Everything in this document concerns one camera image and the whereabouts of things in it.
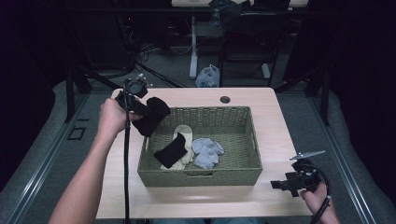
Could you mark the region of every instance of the plastic bag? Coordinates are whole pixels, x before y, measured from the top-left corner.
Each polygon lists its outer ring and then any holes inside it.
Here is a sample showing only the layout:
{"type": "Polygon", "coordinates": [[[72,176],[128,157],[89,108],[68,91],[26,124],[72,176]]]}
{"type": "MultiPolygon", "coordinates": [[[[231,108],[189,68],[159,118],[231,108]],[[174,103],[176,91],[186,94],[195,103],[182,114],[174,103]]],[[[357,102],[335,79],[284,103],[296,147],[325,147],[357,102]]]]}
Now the plastic bag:
{"type": "Polygon", "coordinates": [[[199,73],[195,85],[198,88],[216,88],[219,87],[219,82],[220,71],[215,65],[210,64],[199,73]]]}

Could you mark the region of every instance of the human arm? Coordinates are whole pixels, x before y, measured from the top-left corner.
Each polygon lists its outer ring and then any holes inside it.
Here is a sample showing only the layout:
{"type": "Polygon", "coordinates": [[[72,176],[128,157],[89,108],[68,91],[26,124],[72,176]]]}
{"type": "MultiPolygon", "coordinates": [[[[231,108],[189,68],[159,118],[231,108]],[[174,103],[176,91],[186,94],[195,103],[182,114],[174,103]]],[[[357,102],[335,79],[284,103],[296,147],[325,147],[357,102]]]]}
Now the human arm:
{"type": "MultiPolygon", "coordinates": [[[[131,120],[141,116],[130,114],[131,120]]],[[[97,134],[91,149],[57,203],[49,223],[93,223],[102,194],[106,158],[125,127],[125,111],[113,99],[101,105],[97,134]]]]}
{"type": "MultiPolygon", "coordinates": [[[[305,200],[308,209],[315,214],[321,207],[325,197],[327,195],[326,185],[319,183],[317,189],[314,192],[308,190],[302,190],[301,196],[305,200]]],[[[326,208],[322,216],[320,217],[319,224],[339,224],[337,215],[335,214],[334,203],[330,199],[329,206],[326,208]]]]}

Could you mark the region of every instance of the robotic arm controller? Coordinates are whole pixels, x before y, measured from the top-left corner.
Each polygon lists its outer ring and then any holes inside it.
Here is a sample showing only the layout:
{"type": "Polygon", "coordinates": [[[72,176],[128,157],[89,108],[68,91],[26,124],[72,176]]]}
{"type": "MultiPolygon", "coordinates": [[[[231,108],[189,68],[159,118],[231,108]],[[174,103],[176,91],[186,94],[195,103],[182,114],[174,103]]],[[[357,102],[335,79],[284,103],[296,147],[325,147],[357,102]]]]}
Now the robotic arm controller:
{"type": "Polygon", "coordinates": [[[116,97],[116,101],[126,111],[134,111],[138,115],[148,116],[151,110],[140,103],[139,98],[143,98],[147,93],[147,81],[143,75],[139,75],[135,80],[126,79],[123,91],[120,91],[116,97]]]}
{"type": "Polygon", "coordinates": [[[310,160],[300,158],[291,166],[295,172],[285,173],[287,180],[271,181],[273,189],[289,190],[293,197],[299,196],[298,189],[307,189],[312,192],[317,189],[321,179],[310,160]]]}
{"type": "Polygon", "coordinates": [[[324,152],[325,151],[306,152],[304,154],[299,153],[297,156],[291,157],[291,161],[297,160],[297,162],[291,165],[294,168],[295,172],[286,173],[285,175],[287,180],[271,181],[273,189],[289,190],[293,197],[298,197],[298,189],[307,189],[314,192],[317,189],[317,185],[321,181],[319,175],[323,178],[326,184],[327,195],[319,210],[313,215],[310,222],[311,224],[318,222],[321,215],[324,213],[327,206],[329,205],[330,198],[332,197],[332,187],[329,178],[324,174],[323,171],[315,167],[312,162],[307,159],[308,157],[315,156],[324,152]]]}

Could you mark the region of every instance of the wooden table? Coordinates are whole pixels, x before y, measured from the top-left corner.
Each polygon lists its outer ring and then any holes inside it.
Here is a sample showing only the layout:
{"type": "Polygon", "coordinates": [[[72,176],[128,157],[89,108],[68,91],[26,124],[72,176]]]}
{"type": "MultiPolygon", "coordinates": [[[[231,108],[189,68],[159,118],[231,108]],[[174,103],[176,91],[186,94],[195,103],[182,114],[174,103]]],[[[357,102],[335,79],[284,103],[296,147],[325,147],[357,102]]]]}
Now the wooden table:
{"type": "MultiPolygon", "coordinates": [[[[263,171],[255,186],[146,188],[137,164],[144,137],[131,128],[129,194],[131,218],[156,217],[282,217],[310,216],[303,199],[272,189],[271,180],[285,180],[296,154],[274,91],[270,88],[149,89],[169,107],[250,106],[263,171]],[[231,102],[219,99],[228,96],[231,102]]],[[[119,133],[107,158],[97,218],[124,218],[124,133],[119,133]]]]}

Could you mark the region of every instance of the chair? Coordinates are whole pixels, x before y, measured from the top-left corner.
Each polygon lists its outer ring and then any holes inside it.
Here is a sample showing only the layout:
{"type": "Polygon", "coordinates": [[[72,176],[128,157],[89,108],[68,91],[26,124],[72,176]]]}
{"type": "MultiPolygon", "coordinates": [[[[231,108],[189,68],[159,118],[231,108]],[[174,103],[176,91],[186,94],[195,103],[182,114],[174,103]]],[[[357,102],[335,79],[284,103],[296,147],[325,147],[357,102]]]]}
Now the chair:
{"type": "MultiPolygon", "coordinates": [[[[219,56],[220,82],[224,76],[224,65],[231,63],[257,64],[255,71],[262,71],[265,63],[271,64],[270,76],[260,79],[268,79],[267,86],[271,86],[273,74],[276,68],[277,55],[282,39],[290,26],[288,18],[260,12],[243,12],[235,22],[231,30],[224,31],[223,43],[219,56]]],[[[238,73],[238,77],[250,78],[247,73],[238,73]]]]}

